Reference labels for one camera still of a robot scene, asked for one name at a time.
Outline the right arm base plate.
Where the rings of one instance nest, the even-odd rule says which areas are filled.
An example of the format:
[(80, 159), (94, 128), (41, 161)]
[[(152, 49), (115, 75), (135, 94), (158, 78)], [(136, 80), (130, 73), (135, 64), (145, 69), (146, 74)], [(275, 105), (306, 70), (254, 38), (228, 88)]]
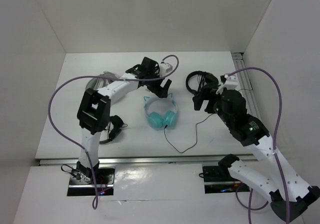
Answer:
[(246, 184), (230, 176), (229, 172), (221, 167), (203, 166), (202, 172), (198, 174), (204, 182), (204, 192), (206, 194), (249, 192)]

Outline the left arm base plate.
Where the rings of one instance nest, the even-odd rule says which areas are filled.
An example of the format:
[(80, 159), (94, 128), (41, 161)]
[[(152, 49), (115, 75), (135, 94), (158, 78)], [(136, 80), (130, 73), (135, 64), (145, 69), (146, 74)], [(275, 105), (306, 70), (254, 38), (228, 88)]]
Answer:
[[(68, 197), (95, 196), (94, 181), (72, 168), (66, 171), (69, 176), (67, 189)], [(113, 196), (115, 182), (115, 168), (100, 168), (96, 172), (96, 187), (100, 196)]]

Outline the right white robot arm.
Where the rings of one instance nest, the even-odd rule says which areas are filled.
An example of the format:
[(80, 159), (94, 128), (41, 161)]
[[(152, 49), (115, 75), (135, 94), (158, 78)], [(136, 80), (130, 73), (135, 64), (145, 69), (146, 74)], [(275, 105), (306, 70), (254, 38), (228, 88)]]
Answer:
[(290, 223), (320, 197), (320, 189), (311, 186), (293, 169), (282, 153), (273, 147), (274, 140), (256, 117), (248, 114), (246, 100), (235, 89), (224, 89), (216, 94), (204, 87), (193, 97), (194, 109), (200, 110), (205, 100), (205, 112), (217, 114), (233, 138), (251, 151), (268, 171), (264, 176), (248, 167), (234, 154), (218, 163), (218, 174), (223, 180), (237, 179), (265, 197), (273, 212)]

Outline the teal cat-ear headphones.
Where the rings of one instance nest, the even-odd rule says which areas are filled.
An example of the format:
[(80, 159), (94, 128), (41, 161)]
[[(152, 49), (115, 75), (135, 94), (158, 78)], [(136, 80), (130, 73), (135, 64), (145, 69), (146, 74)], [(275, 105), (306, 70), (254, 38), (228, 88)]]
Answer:
[[(178, 105), (175, 101), (174, 94), (170, 92), (166, 98), (159, 98), (157, 96), (144, 96), (143, 97), (144, 105), (144, 116), (148, 121), (149, 125), (154, 129), (160, 128), (172, 128), (176, 125), (178, 120)], [(166, 103), (173, 106), (173, 110), (168, 109), (165, 114), (161, 115), (156, 111), (149, 111), (151, 105), (155, 102), (165, 101)]]

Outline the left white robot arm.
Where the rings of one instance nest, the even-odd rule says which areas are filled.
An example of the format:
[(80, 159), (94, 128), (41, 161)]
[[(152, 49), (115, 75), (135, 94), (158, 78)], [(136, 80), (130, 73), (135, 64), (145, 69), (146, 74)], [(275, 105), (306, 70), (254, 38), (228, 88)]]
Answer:
[(161, 86), (161, 83), (175, 70), (176, 68), (164, 60), (158, 63), (144, 57), (140, 64), (129, 68), (107, 86), (97, 89), (89, 87), (85, 90), (77, 112), (82, 128), (80, 145), (84, 149), (80, 153), (76, 169), (86, 183), (92, 184), (99, 177), (100, 137), (101, 132), (109, 125), (111, 106), (142, 86), (146, 86), (157, 97), (166, 98), (172, 81), (167, 80), (164, 86)]

